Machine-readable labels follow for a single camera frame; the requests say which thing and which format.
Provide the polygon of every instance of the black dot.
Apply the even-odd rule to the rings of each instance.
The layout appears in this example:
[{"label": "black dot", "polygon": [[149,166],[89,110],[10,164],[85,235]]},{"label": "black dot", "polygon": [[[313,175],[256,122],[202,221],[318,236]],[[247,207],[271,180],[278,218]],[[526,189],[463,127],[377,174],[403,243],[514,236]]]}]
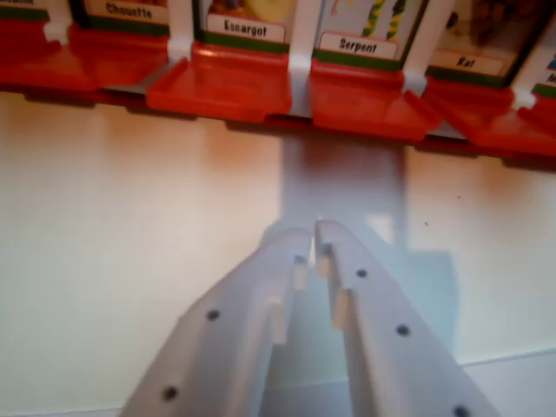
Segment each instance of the black dot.
[{"label": "black dot", "polygon": [[469,413],[469,410],[467,410],[467,408],[463,406],[457,406],[456,408],[454,408],[453,415],[455,417],[471,417],[471,413]]},{"label": "black dot", "polygon": [[207,313],[207,320],[208,321],[214,321],[216,320],[218,317],[220,317],[220,311],[218,310],[210,310]]},{"label": "black dot", "polygon": [[176,387],[165,387],[162,390],[162,399],[165,401],[172,401],[177,397],[178,391]]},{"label": "black dot", "polygon": [[446,29],[451,29],[459,20],[459,16],[457,13],[453,13],[450,15],[448,22],[446,23]]},{"label": "black dot", "polygon": [[398,332],[398,334],[400,336],[409,336],[409,334],[411,333],[411,330],[409,330],[409,327],[406,326],[405,324],[400,324],[396,328],[396,332]]}]

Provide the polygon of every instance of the white table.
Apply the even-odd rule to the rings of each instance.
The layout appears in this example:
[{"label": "white table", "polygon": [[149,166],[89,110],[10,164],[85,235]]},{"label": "white table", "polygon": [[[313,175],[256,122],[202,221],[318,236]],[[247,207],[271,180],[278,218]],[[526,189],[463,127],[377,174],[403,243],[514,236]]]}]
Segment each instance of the white table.
[{"label": "white table", "polygon": [[[319,216],[383,260],[460,363],[556,348],[555,174],[239,128],[0,93],[0,415],[120,407],[181,312]],[[345,379],[311,288],[290,334],[312,354],[277,354],[273,387]]]}]

